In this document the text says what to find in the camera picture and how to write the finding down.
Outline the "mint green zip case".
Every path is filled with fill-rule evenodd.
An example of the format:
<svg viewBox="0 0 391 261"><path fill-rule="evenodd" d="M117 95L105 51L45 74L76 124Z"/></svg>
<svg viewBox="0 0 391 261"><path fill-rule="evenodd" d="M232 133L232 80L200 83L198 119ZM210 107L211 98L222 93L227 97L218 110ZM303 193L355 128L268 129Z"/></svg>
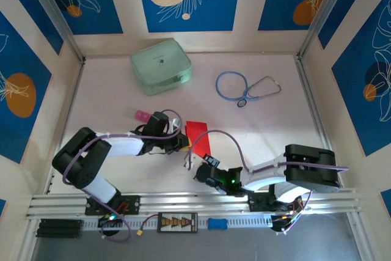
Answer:
<svg viewBox="0 0 391 261"><path fill-rule="evenodd" d="M174 39L132 54L130 62L143 93L148 96L179 87L192 77L190 58Z"/></svg>

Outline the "blue stethoscope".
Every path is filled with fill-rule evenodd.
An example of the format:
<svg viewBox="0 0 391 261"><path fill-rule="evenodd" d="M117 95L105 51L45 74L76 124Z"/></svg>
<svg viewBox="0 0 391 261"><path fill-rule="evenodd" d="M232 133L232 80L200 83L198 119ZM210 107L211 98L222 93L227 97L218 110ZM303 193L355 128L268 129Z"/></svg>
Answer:
<svg viewBox="0 0 391 261"><path fill-rule="evenodd" d="M239 76L243 80L243 82L244 82L244 91L241 94L241 96L239 96L239 97L228 97L228 96L225 96L220 91L219 82L220 82L221 78L223 76L225 76L225 75L236 75L236 76ZM277 87L277 90L274 91L274 92L270 92L268 94L259 95L259 96L251 95L250 91L252 90L252 88L255 87L256 85L260 84L264 80L270 80ZM255 83L249 85L249 83L247 81L247 78L242 73L236 72L236 71L225 71L225 72L220 73L217 76L216 81L215 81L215 89L216 89L217 94L221 98L223 98L224 100L236 102L236 105L237 105L238 108L245 107L245 105L247 105L247 103L249 101L257 101L257 100L260 100L262 98L266 98L266 97L270 97L270 96L273 96L273 95L277 95L277 94L281 93L281 91L282 91L282 88L281 88L280 84L271 76L264 76L261 79L259 79L258 81L256 81Z"/></svg>

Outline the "pink pill box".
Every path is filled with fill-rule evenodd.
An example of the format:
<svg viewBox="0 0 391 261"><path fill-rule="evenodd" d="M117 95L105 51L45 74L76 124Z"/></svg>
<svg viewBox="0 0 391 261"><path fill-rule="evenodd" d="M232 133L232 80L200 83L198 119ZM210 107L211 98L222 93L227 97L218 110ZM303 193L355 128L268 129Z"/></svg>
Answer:
<svg viewBox="0 0 391 261"><path fill-rule="evenodd" d="M148 112L133 107L128 107L125 110L125 115L143 123L147 123L152 116Z"/></svg>

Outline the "red square paper sheet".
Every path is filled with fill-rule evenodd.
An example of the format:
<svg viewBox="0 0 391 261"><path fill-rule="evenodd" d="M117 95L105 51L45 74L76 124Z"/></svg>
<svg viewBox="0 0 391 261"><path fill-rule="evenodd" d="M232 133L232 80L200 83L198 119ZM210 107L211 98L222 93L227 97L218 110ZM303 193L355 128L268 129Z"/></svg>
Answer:
<svg viewBox="0 0 391 261"><path fill-rule="evenodd" d="M208 126L205 122L186 122L185 133L192 145L194 145L196 139L206 131L208 131ZM206 154L211 155L210 140L207 134L198 140L193 148L193 153L200 157L204 157Z"/></svg>

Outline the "black ribbed block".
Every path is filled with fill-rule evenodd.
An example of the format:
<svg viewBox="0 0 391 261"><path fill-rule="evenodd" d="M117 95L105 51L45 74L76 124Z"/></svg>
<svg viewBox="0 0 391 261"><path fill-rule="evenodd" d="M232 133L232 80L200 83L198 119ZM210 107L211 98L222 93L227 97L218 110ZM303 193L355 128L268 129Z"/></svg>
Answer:
<svg viewBox="0 0 391 261"><path fill-rule="evenodd" d="M77 219L41 219L37 238L79 238L84 225Z"/></svg>

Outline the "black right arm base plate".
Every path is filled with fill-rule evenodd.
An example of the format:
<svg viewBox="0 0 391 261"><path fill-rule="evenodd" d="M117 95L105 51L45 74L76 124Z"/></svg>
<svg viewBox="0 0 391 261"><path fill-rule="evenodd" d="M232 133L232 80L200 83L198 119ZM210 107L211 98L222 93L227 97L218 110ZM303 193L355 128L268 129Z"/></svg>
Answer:
<svg viewBox="0 0 391 261"><path fill-rule="evenodd" d="M286 212L294 211L303 204L302 197L295 198L293 202L280 202L274 195L266 193L252 193L248 195L247 203L250 212Z"/></svg>

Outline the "blue foam block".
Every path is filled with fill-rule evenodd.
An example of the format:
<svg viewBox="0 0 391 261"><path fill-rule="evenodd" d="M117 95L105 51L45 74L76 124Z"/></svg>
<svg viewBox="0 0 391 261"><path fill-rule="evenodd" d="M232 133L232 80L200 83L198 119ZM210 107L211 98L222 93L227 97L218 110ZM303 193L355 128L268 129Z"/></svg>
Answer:
<svg viewBox="0 0 391 261"><path fill-rule="evenodd" d="M208 230L227 230L228 221L225 218L208 218L207 221Z"/></svg>

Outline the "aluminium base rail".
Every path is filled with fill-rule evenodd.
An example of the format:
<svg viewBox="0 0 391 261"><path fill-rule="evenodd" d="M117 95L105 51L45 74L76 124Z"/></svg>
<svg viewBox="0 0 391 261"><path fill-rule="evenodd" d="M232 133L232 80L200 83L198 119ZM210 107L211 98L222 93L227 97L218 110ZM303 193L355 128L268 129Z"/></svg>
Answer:
<svg viewBox="0 0 391 261"><path fill-rule="evenodd" d="M200 216L248 215L248 197L233 197L217 192L194 193L128 193L124 196L140 196L138 215L149 216L158 212L193 212ZM84 214L87 203L85 194L34 195L27 209L28 219L77 219L93 218ZM313 193L304 210L305 214L354 213L362 210L359 195L354 189L341 189L337 193Z"/></svg>

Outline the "grey metal plate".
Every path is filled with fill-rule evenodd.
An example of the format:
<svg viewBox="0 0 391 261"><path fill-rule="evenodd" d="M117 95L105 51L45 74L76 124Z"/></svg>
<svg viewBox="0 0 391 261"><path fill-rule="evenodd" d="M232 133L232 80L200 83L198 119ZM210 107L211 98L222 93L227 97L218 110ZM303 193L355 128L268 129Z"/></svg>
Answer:
<svg viewBox="0 0 391 261"><path fill-rule="evenodd" d="M345 214L304 215L287 234L269 228L146 230L126 243L98 232L37 240L31 261L362 261Z"/></svg>

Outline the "aluminium side rail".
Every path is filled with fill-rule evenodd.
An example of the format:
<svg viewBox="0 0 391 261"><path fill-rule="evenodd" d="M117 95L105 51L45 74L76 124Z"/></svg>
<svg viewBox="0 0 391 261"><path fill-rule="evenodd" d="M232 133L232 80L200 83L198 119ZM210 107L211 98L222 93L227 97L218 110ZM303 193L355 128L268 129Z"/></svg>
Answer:
<svg viewBox="0 0 391 261"><path fill-rule="evenodd" d="M62 147L62 143L63 143L64 137L65 137L65 134L66 134L66 130L67 130L68 123L69 123L69 120L70 120L71 112L73 110L73 105L74 105L75 100L76 100L76 96L77 96L77 92L78 92L79 85L80 85L80 82L81 82L81 78L82 78L82 74L83 74L83 71L84 71L85 64L86 64L86 59L83 60L81 66L80 66L80 69L78 71L75 84L74 84L74 86L72 88L71 97L64 104L66 112L65 112L65 115L63 116L62 120L60 121L60 125L59 125L60 126L60 135L58 137L58 140L56 141L56 148L54 149L53 155L55 155ZM43 194L44 195L50 193L52 182L53 182L53 178L54 178L54 169L53 169L52 165L50 165L49 172L48 172L48 177L46 179L45 187L43 189Z"/></svg>
<svg viewBox="0 0 391 261"><path fill-rule="evenodd" d="M313 147L311 151L307 147L296 147L294 154L299 155L300 159L304 159L304 162L310 163L311 166L298 166L297 164L289 166L287 169L288 179L298 186L303 186L317 193L335 193L340 190L338 173L341 171L341 167L337 166L335 153L330 150L330 143L321 122L304 66L298 58L295 59L295 64L321 147Z"/></svg>

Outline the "aluminium frame post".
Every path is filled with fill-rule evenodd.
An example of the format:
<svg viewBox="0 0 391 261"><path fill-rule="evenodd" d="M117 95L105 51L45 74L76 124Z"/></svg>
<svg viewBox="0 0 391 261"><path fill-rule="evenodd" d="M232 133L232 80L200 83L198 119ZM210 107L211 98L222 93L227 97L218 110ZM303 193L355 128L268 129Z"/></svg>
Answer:
<svg viewBox="0 0 391 261"><path fill-rule="evenodd" d="M299 50L297 52L297 57L300 61L302 61L305 55L308 53L311 45L317 38L320 30L323 28L326 20L328 19L330 13L332 12L332 9L334 8L336 2L337 0L322 1L318 9L318 12L316 13L311 25L309 26L305 39L302 42L302 45L299 47Z"/></svg>
<svg viewBox="0 0 391 261"><path fill-rule="evenodd" d="M60 34L62 40L68 45L71 53L81 64L83 64L85 61L85 55L76 43L74 35L55 0L39 0L39 2Z"/></svg>

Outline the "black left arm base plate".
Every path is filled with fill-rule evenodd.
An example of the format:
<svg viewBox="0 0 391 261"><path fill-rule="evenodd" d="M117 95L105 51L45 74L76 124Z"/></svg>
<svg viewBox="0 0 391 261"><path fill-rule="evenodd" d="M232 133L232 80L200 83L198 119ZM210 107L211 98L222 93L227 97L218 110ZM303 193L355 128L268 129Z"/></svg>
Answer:
<svg viewBox="0 0 391 261"><path fill-rule="evenodd" d="M141 197L136 196L115 196L106 205L111 207L120 215L138 215L140 208ZM109 210L93 200L91 197L87 198L86 208L84 214L87 216L103 216L108 214Z"/></svg>

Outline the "black power distribution board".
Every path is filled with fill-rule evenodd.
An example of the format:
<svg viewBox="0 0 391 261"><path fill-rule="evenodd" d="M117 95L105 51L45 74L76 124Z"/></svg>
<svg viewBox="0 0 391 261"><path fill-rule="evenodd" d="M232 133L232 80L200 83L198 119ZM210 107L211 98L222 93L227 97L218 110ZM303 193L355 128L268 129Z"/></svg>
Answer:
<svg viewBox="0 0 391 261"><path fill-rule="evenodd" d="M159 212L158 233L197 233L198 213Z"/></svg>

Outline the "small circuit board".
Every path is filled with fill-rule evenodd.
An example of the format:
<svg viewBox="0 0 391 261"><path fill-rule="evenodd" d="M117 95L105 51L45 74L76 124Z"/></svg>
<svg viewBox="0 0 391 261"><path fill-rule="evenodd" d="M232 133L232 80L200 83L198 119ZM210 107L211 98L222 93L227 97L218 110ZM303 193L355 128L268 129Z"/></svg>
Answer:
<svg viewBox="0 0 391 261"><path fill-rule="evenodd" d="M99 228L121 227L123 221L115 214L107 214L98 219Z"/></svg>
<svg viewBox="0 0 391 261"><path fill-rule="evenodd" d="M272 219L271 229L275 231L277 235L280 233L286 235L287 232L301 217L303 211L304 211L304 204L302 202L292 203L290 214L283 215L283 216L271 216Z"/></svg>

